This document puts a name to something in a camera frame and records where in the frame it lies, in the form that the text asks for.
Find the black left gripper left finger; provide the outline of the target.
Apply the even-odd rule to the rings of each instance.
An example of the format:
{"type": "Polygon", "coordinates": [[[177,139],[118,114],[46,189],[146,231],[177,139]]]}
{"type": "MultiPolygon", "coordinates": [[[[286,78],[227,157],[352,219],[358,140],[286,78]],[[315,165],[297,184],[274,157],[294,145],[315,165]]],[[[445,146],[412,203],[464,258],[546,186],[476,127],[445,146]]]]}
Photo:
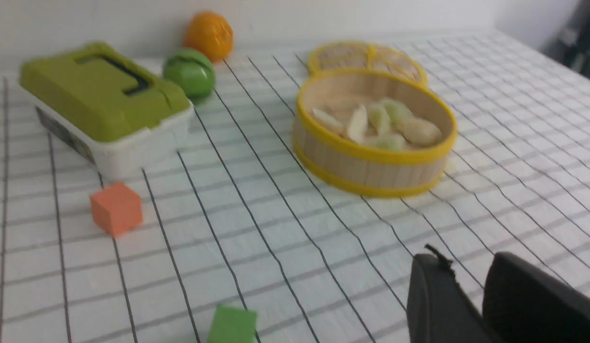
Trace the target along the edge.
{"type": "Polygon", "coordinates": [[[413,256],[407,298],[411,343],[501,343],[456,280],[453,261],[432,245],[413,256]]]}

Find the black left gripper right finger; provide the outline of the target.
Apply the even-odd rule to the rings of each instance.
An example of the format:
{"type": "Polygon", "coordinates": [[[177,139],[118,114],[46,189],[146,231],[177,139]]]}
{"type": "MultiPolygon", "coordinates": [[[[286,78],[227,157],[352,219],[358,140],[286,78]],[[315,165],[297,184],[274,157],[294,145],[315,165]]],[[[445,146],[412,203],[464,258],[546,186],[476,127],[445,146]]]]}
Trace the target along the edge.
{"type": "Polygon", "coordinates": [[[590,298],[511,252],[494,256],[482,316],[507,343],[590,343],[590,298]]]}

